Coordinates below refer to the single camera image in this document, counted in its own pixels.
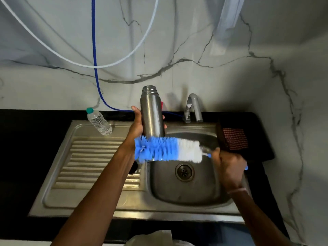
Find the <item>blue hose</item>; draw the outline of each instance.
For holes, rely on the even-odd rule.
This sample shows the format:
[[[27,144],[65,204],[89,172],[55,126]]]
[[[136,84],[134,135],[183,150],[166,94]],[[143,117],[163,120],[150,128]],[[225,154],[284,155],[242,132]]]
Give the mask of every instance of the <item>blue hose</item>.
[[[96,25],[95,25],[95,4],[96,4],[96,0],[91,0],[91,26],[92,26],[92,50],[93,50],[93,65],[96,66],[97,65],[97,55],[96,55]],[[97,83],[97,89],[98,89],[98,93],[99,93],[99,96],[101,98],[101,100],[104,102],[104,104],[111,108],[112,110],[115,110],[115,111],[127,111],[127,112],[133,112],[133,111],[130,111],[130,110],[120,110],[120,109],[116,109],[116,108],[113,108],[111,106],[109,106],[104,97],[102,96],[101,94],[101,90],[100,90],[100,86],[99,86],[99,79],[98,79],[98,70],[97,68],[94,69],[94,75],[96,77],[96,83]],[[166,112],[168,114],[172,114],[172,115],[176,115],[176,116],[179,116],[179,117],[183,117],[182,115],[178,115],[178,114],[175,114],[175,113],[172,113],[172,112],[168,112],[168,111],[163,111],[163,112]]]

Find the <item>teal bottle cap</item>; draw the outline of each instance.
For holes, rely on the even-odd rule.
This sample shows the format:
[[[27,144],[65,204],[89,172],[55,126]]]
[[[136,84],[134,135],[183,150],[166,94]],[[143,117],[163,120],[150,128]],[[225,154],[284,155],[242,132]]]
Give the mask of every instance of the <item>teal bottle cap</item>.
[[[93,108],[91,108],[91,107],[87,108],[87,113],[88,113],[88,114],[93,113]]]

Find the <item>hand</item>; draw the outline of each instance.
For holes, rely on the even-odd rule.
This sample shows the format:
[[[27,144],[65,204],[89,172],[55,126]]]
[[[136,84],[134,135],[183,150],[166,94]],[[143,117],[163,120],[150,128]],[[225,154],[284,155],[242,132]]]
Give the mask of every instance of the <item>hand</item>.
[[[241,179],[247,165],[246,160],[236,153],[220,151],[212,152],[212,161],[217,169],[220,182],[227,191],[241,188]]]
[[[129,129],[129,133],[124,140],[124,144],[134,148],[134,139],[142,135],[143,127],[141,120],[141,111],[135,106],[131,106],[131,109],[134,112],[134,122]]]

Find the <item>faucet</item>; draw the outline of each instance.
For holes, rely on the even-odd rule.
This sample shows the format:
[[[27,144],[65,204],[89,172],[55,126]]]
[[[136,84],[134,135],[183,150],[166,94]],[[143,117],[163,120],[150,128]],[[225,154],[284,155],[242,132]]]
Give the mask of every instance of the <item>faucet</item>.
[[[203,121],[203,116],[202,116],[202,112],[200,111],[200,107],[199,107],[199,103],[198,103],[198,98],[197,95],[194,93],[191,93],[187,99],[187,105],[186,105],[186,109],[184,111],[184,120],[186,123],[190,123],[191,119],[190,119],[190,109],[191,106],[194,107],[194,111],[195,111],[195,116],[196,116],[196,121],[202,122]]]

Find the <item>marble wall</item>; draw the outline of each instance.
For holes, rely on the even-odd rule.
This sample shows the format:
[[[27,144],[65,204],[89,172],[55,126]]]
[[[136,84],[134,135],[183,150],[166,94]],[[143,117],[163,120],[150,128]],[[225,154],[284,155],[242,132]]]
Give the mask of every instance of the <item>marble wall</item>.
[[[92,65],[90,0],[6,0],[26,25],[65,57]],[[155,0],[96,0],[98,64],[128,54],[146,31]],[[159,0],[150,34],[123,63],[99,70],[107,103],[139,106],[144,85],[165,109],[182,110],[188,94],[204,111],[245,110],[300,45],[326,0],[245,0],[230,45],[214,33],[224,0]],[[93,69],[62,61],[0,5],[0,108],[84,110],[100,102]]]
[[[328,242],[328,14],[318,22],[250,107],[276,155],[264,167],[288,233],[311,246]]]

